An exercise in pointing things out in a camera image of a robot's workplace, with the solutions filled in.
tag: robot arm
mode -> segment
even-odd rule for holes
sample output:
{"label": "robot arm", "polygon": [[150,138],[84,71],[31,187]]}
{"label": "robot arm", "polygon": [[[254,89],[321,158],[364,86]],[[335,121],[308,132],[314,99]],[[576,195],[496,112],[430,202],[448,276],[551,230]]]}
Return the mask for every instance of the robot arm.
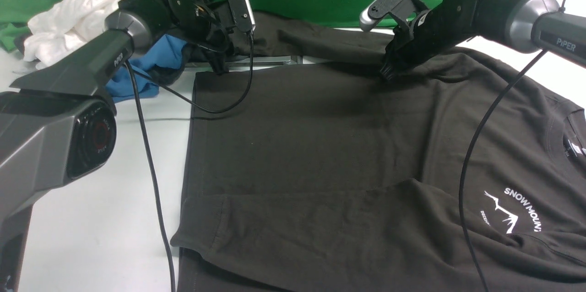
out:
{"label": "robot arm", "polygon": [[586,17],[563,13],[556,0],[443,0],[431,10],[420,0],[375,0],[360,27],[370,31],[386,15],[397,21],[381,69],[387,80],[475,36],[522,53],[546,49],[586,66]]}
{"label": "robot arm", "polygon": [[[248,0],[228,0],[234,26],[254,28]],[[60,62],[16,79],[0,93],[0,290],[11,290],[32,205],[49,190],[103,166],[116,140],[116,108],[105,84],[132,55],[164,34],[218,55],[228,32],[191,0],[122,0],[107,31]]]}

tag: black t-shirt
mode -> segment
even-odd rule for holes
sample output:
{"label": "black t-shirt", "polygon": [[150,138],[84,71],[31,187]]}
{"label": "black t-shirt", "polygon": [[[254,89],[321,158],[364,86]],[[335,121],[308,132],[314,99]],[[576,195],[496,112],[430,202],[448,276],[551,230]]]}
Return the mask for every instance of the black t-shirt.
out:
{"label": "black t-shirt", "polygon": [[[481,290],[458,181],[517,71],[468,49],[389,84],[376,69],[259,71],[243,106],[197,114],[172,243],[285,290]],[[198,74],[197,100],[232,102],[245,78]],[[464,206],[492,290],[586,289],[585,131],[582,108],[528,77],[490,117]]]}

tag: white cloth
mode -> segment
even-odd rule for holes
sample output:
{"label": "white cloth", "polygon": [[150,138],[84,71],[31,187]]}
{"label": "white cloth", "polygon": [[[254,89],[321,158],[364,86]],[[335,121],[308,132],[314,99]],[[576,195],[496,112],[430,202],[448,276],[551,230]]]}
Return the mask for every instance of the white cloth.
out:
{"label": "white cloth", "polygon": [[120,0],[62,0],[29,20],[25,61],[40,60],[42,69],[65,58],[105,31],[104,20]]}

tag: black cable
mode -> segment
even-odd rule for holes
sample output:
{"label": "black cable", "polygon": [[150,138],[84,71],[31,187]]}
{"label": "black cable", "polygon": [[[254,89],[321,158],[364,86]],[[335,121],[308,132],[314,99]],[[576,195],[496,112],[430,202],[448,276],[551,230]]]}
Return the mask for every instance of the black cable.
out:
{"label": "black cable", "polygon": [[254,38],[251,34],[249,34],[249,41],[250,41],[250,70],[249,70],[249,81],[246,85],[246,89],[244,90],[242,96],[240,96],[240,98],[234,102],[233,104],[230,104],[230,106],[227,106],[224,109],[221,110],[210,110],[210,109],[206,109],[202,106],[200,106],[199,104],[195,103],[192,100],[189,100],[188,98],[186,98],[185,96],[182,96],[181,94],[179,94],[178,92],[172,90],[171,88],[167,87],[167,86],[163,86],[160,85],[159,83],[157,83],[156,81],[154,81],[153,78],[151,78],[148,75],[145,75],[144,73],[140,73],[138,71],[135,71],[134,73],[136,73],[137,75],[143,77],[144,79],[146,79],[147,81],[150,81],[151,83],[155,83],[157,85],[159,85],[159,87],[163,88],[164,90],[167,90],[169,92],[171,92],[173,95],[178,96],[179,98],[181,98],[182,100],[184,100],[185,102],[191,104],[192,106],[198,108],[199,110],[205,112],[205,113],[209,113],[209,114],[222,114],[225,113],[226,111],[232,110],[234,107],[238,106],[243,100],[244,98],[246,98],[246,96],[248,95],[249,91],[250,91],[250,86],[252,85],[253,82],[253,53],[255,52],[255,43],[254,43]]}
{"label": "black cable", "polygon": [[136,77],[134,70],[128,61],[124,62],[124,66],[130,73],[130,81],[132,81],[132,89],[134,90],[134,100],[136,101],[136,110],[138,111],[138,121],[141,125],[142,139],[145,144],[146,158],[148,159],[149,169],[151,170],[152,185],[155,189],[155,204],[157,205],[157,217],[159,218],[159,228],[161,229],[161,236],[163,237],[163,244],[165,245],[165,253],[167,253],[167,261],[169,262],[169,275],[171,279],[171,292],[175,292],[175,271],[173,265],[173,257],[171,255],[171,247],[167,239],[167,232],[165,231],[165,223],[163,221],[163,210],[161,209],[161,196],[159,195],[159,183],[157,182],[157,173],[155,173],[155,164],[152,160],[151,146],[148,142],[147,126],[145,125],[145,118],[142,114],[142,106],[140,95],[138,94],[138,86],[136,85]]}
{"label": "black cable", "polygon": [[566,0],[562,0],[562,2],[561,2],[561,7],[559,7],[560,12],[565,12],[565,1]]}
{"label": "black cable", "polygon": [[539,59],[542,58],[546,54],[546,52],[548,52],[548,51],[542,50],[533,60],[531,60],[531,62],[529,62],[529,64],[527,64],[526,67],[523,68],[521,70],[521,72],[517,74],[517,76],[515,76],[515,78],[507,85],[507,87],[504,90],[502,90],[502,92],[500,92],[500,94],[496,97],[496,100],[494,100],[494,102],[492,102],[492,105],[488,108],[488,111],[486,111],[481,122],[478,124],[477,130],[474,133],[472,140],[470,141],[470,145],[468,146],[468,151],[466,152],[466,157],[464,158],[464,162],[462,164],[462,173],[460,174],[460,189],[458,191],[458,209],[460,210],[460,224],[462,225],[462,230],[464,231],[464,239],[466,240],[466,244],[468,245],[468,249],[470,250],[470,255],[472,256],[472,260],[473,260],[474,265],[478,271],[478,276],[480,276],[482,286],[484,287],[484,290],[486,292],[489,292],[489,288],[488,288],[488,285],[486,284],[486,279],[484,277],[484,274],[482,273],[482,270],[480,268],[480,264],[478,263],[476,253],[474,252],[474,248],[472,246],[472,242],[470,240],[470,236],[468,234],[468,228],[467,228],[466,221],[464,218],[464,181],[466,179],[466,171],[468,168],[468,164],[470,162],[470,157],[472,156],[472,151],[473,151],[474,146],[478,140],[478,137],[479,137],[484,125],[488,121],[490,115],[492,114],[492,112],[494,111],[496,106],[499,104],[500,100],[502,100],[505,97],[507,92],[509,92],[509,90],[511,90],[511,88],[513,88],[515,86],[515,84],[521,80],[521,78],[527,73],[527,71],[529,71],[529,69],[531,69],[533,67],[533,65],[535,65],[535,63],[537,61],[539,61]]}

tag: white table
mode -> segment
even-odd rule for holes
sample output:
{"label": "white table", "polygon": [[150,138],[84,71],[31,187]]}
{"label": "white table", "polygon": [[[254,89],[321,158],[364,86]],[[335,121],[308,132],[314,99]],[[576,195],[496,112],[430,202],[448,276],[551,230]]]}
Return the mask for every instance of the white table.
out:
{"label": "white table", "polygon": [[[568,0],[567,12],[586,16],[582,2]],[[534,56],[479,38],[463,46],[481,50],[517,69]],[[0,62],[0,90],[5,90],[17,77],[11,71],[20,69],[22,62],[17,55],[4,52],[0,52]],[[547,54],[528,75],[586,106],[585,69]],[[193,72],[186,71],[173,85],[174,90],[190,97],[194,77]],[[179,223],[190,106],[164,90],[157,98],[143,100],[142,105],[170,237]],[[126,101],[117,108],[118,138],[109,162],[36,203],[20,292],[169,290],[167,259],[136,107],[134,101]],[[178,250],[173,253],[177,273]]]}

